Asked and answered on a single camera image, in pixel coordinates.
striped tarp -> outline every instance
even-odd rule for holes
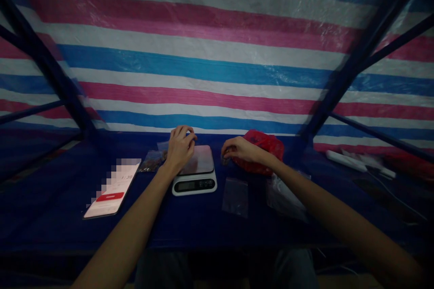
[[[296,135],[381,0],[14,1],[81,87],[98,127]],[[429,4],[412,0],[382,46],[427,17]],[[434,149],[433,36],[363,72],[336,112]],[[55,100],[28,57],[0,46],[2,114]],[[70,127],[71,119],[53,110],[26,123]],[[392,150],[331,118],[314,142],[319,150]]]

hand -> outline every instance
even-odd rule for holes
[[[226,140],[222,148],[222,155],[224,158],[238,157],[247,162],[264,164],[264,159],[270,153],[238,136]]]
[[[194,140],[198,137],[190,126],[178,126],[170,133],[169,149],[164,166],[176,176],[188,163],[194,154]]]

digital kitchen scale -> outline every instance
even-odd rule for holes
[[[172,194],[185,196],[212,193],[217,189],[216,171],[208,145],[195,146],[194,155],[173,180]]]

clear plastic bag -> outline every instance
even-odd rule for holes
[[[169,150],[169,141],[157,142],[158,150],[163,154],[163,161],[167,158],[167,151]]]
[[[139,172],[155,172],[163,161],[161,151],[149,150],[145,160],[139,167]]]
[[[309,175],[299,173],[310,179]],[[308,222],[305,206],[276,174],[267,182],[267,204],[280,214]]]
[[[245,181],[226,178],[222,210],[238,216],[249,216],[249,188]]]

metal frame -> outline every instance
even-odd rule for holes
[[[431,15],[411,28],[408,32],[399,36],[388,46],[373,54],[378,44],[408,1],[409,0],[384,0],[382,2],[374,18],[364,31],[359,43],[346,61],[344,67],[337,73],[333,85],[324,100],[320,103],[311,121],[303,130],[301,134],[302,138],[311,143],[313,137],[318,133],[326,119],[328,117],[334,117],[352,127],[366,132],[367,134],[373,135],[389,144],[392,144],[393,146],[434,163],[434,156],[432,154],[351,119],[333,113],[334,108],[359,73],[434,26],[434,15]],[[64,105],[85,136],[88,136],[89,133],[97,134],[96,128],[92,123],[89,114],[77,97],[78,91],[75,85],[64,74],[56,59],[33,31],[25,17],[21,14],[12,0],[0,0],[0,6],[8,22],[17,33],[17,35],[15,35],[3,26],[0,26],[0,37],[3,37],[18,49],[31,56],[60,98],[60,101],[54,103],[2,116],[0,117],[0,125]]]
[[[56,107],[64,106],[80,128],[80,132],[78,134],[71,136],[70,138],[51,148],[49,151],[31,159],[30,161],[24,161],[20,168],[13,171],[12,173],[4,175],[2,179],[0,179],[0,182],[3,182],[13,175],[29,168],[34,163],[42,160],[44,157],[50,155],[52,152],[58,150],[69,142],[82,139],[83,137],[91,137],[91,134],[96,134],[96,128],[92,123],[92,120],[86,109],[78,99],[77,88],[72,83],[71,79],[65,75],[59,63],[32,29],[13,1],[0,0],[0,9],[5,15],[9,24],[12,26],[13,30],[16,32],[16,34],[14,34],[0,25],[0,37],[4,38],[22,52],[29,55],[35,61],[36,65],[60,99],[52,103],[1,116],[0,125],[11,121],[16,121],[23,117],[28,117],[33,114],[45,112]]]
[[[311,143],[313,137],[318,133],[326,119],[328,117],[334,117],[419,158],[434,163],[434,155],[424,150],[333,113],[334,108],[339,103],[349,86],[362,71],[434,26],[434,15],[432,14],[411,28],[408,32],[400,35],[389,45],[373,54],[380,41],[404,9],[408,1],[409,0],[383,0],[377,13],[364,31],[359,43],[352,51],[344,67],[336,74],[336,78],[324,100],[320,103],[309,124],[303,130],[301,134],[302,138]]]

